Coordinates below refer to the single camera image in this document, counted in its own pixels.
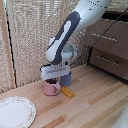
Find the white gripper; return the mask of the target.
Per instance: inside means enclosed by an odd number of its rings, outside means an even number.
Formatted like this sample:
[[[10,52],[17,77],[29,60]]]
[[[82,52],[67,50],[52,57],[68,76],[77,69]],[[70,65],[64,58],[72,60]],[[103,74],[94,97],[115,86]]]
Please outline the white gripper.
[[[70,73],[69,65],[56,67],[56,68],[53,68],[51,65],[47,65],[41,68],[41,78],[43,80],[68,75],[69,73]]]

